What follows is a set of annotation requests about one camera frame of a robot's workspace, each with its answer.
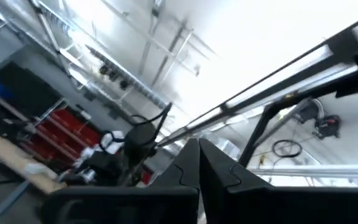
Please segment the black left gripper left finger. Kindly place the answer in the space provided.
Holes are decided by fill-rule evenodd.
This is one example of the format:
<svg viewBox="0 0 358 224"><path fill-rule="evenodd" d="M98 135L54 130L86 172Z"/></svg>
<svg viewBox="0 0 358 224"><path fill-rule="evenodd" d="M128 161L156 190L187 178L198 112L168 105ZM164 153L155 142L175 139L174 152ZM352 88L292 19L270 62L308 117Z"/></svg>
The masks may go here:
<svg viewBox="0 0 358 224"><path fill-rule="evenodd" d="M187 186L198 189L200 174L200 144L190 139L170 165L149 187Z"/></svg>

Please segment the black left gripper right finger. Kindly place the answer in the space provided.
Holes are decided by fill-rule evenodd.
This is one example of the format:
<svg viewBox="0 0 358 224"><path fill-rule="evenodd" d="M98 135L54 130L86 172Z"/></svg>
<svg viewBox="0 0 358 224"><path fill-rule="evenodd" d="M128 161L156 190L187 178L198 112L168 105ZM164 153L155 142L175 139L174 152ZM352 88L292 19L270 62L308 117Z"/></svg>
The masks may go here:
<svg viewBox="0 0 358 224"><path fill-rule="evenodd" d="M212 172L207 176L214 175L224 187L245 189L271 187L268 182L247 170L207 139L200 139L200 148L204 159L202 164L207 165L208 171Z"/></svg>

